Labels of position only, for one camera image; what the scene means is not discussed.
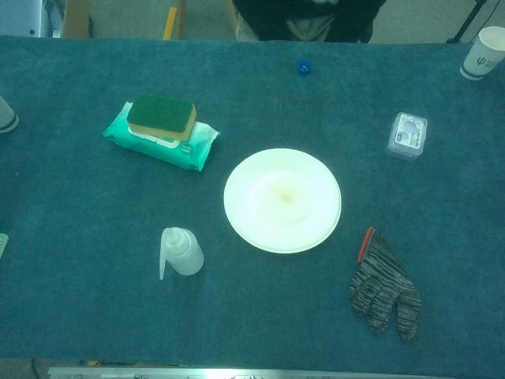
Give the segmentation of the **translucent plastic squeeze bottle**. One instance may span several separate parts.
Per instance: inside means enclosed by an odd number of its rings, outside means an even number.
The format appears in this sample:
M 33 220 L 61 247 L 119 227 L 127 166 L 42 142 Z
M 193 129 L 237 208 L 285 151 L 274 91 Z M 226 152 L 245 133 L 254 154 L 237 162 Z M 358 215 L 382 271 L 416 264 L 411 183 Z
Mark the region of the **translucent plastic squeeze bottle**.
M 204 265 L 204 254 L 190 230 L 168 227 L 163 230 L 159 251 L 159 279 L 163 280 L 166 264 L 177 273 L 191 276 Z

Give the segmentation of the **yellow wooden strip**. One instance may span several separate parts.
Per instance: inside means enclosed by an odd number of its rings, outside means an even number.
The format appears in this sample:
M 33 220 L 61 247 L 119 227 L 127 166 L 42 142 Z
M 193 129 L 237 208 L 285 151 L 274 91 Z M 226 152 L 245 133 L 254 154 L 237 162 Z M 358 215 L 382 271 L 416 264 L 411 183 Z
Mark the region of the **yellow wooden strip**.
M 163 40 L 183 39 L 187 13 L 187 0 L 178 0 L 176 6 L 170 6 L 163 30 Z

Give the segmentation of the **brown cardboard box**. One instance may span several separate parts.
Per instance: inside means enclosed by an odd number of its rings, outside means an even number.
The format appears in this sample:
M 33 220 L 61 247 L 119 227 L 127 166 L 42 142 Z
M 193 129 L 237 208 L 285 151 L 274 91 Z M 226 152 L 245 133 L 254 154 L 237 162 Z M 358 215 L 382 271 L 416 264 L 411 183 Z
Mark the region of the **brown cardboard box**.
M 90 9 L 89 0 L 65 0 L 61 37 L 91 39 L 93 23 Z

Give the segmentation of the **aluminium rail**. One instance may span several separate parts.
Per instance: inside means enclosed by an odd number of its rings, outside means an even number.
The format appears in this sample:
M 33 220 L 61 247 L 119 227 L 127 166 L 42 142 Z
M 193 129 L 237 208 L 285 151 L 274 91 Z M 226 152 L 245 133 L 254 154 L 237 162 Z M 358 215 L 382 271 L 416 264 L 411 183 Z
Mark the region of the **aluminium rail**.
M 50 379 L 453 379 L 389 373 L 224 368 L 51 367 Z

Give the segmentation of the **silver metal frame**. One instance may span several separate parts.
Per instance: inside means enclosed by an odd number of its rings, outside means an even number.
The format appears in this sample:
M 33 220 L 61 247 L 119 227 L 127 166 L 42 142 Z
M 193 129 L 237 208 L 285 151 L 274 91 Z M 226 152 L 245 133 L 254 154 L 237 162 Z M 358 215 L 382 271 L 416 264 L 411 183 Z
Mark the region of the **silver metal frame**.
M 58 0 L 0 0 L 0 36 L 59 38 L 63 17 Z

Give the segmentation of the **white round plate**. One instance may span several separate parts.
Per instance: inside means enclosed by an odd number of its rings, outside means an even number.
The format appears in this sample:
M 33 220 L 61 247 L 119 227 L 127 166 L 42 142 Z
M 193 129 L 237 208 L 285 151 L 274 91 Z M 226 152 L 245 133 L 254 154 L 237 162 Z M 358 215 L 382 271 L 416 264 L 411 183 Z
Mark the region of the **white round plate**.
M 270 253 L 310 250 L 335 230 L 342 213 L 336 177 L 316 157 L 291 148 L 248 156 L 223 191 L 226 217 L 247 243 Z

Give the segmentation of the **teal table cloth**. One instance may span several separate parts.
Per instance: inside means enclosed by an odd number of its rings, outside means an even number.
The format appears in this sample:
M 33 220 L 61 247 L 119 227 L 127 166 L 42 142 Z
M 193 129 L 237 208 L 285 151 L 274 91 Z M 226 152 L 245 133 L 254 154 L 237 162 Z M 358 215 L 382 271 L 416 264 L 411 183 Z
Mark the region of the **teal table cloth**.
M 0 37 L 0 357 L 505 379 L 505 66 L 468 81 L 464 44 L 236 43 Z M 300 75 L 297 63 L 312 63 Z M 103 137 L 142 94 L 194 103 L 219 132 L 202 171 Z M 428 120 L 414 161 L 386 150 L 399 112 Z M 240 238 L 230 172 L 266 148 L 325 163 L 334 233 L 280 256 Z M 190 230 L 191 276 L 161 235 Z M 417 334 L 351 308 L 365 233 L 421 296 Z

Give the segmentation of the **grey black knit glove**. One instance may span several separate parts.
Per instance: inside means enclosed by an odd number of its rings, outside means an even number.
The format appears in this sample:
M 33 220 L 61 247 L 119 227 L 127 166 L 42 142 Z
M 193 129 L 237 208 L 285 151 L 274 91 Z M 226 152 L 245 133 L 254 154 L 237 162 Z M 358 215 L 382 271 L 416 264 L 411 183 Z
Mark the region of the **grey black knit glove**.
M 379 335 L 396 313 L 399 337 L 412 340 L 417 334 L 421 296 L 385 237 L 374 227 L 365 233 L 357 263 L 350 281 L 354 314 L 367 316 L 369 330 Z

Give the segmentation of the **white paper cup blue logo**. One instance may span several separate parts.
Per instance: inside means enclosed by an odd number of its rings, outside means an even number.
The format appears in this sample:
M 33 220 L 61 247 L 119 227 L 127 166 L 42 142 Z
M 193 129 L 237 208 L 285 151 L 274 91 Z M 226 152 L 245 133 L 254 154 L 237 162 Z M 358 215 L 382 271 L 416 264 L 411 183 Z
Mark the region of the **white paper cup blue logo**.
M 489 26 L 479 31 L 459 71 L 464 78 L 479 81 L 504 59 L 505 28 Z

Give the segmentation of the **black tripod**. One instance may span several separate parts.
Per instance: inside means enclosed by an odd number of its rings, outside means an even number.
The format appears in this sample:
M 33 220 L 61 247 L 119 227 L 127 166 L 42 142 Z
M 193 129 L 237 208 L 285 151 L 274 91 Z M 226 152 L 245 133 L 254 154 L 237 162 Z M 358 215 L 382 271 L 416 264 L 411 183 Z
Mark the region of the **black tripod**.
M 459 30 L 455 33 L 453 37 L 446 40 L 446 43 L 461 42 L 461 38 L 465 34 L 466 30 L 472 24 L 473 20 L 475 19 L 475 17 L 480 12 L 481 8 L 486 4 L 488 0 L 474 0 L 474 1 L 475 5 L 473 6 L 472 10 L 470 11 L 469 15 L 466 17 L 464 22 L 462 23 L 462 26 L 459 28 Z

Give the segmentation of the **green yellow sponge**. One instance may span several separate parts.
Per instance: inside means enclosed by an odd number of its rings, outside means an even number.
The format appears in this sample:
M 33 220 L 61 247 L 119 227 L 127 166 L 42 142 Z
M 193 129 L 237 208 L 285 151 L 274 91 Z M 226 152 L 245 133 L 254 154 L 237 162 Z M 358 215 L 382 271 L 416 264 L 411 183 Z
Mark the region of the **green yellow sponge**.
M 165 96 L 139 95 L 127 114 L 134 133 L 186 141 L 196 123 L 194 103 Z

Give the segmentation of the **person in dark jacket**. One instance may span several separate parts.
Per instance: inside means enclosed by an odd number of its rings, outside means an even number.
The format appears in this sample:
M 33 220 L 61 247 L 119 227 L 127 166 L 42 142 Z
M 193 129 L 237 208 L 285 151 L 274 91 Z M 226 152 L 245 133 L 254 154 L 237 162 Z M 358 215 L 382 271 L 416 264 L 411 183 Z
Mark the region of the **person in dark jacket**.
M 239 16 L 237 37 L 367 43 L 387 0 L 231 0 Z

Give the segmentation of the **small clear plastic box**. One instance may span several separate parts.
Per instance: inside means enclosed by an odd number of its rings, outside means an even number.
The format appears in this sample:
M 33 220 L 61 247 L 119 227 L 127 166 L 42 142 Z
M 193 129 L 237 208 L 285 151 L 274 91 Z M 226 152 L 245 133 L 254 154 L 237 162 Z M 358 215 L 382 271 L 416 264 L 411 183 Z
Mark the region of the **small clear plastic box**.
M 398 158 L 414 161 L 424 150 L 428 120 L 399 112 L 392 123 L 386 150 Z

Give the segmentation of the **green wet wipes pack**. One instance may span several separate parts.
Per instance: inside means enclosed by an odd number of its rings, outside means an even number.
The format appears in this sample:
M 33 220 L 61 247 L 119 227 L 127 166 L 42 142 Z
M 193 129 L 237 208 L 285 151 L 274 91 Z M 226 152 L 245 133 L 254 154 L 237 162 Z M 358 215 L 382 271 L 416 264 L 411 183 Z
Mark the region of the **green wet wipes pack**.
M 133 132 L 127 115 L 133 103 L 125 102 L 114 121 L 102 132 L 103 137 L 122 148 L 142 153 L 187 171 L 202 171 L 219 132 L 206 123 L 196 122 L 186 141 L 150 137 Z

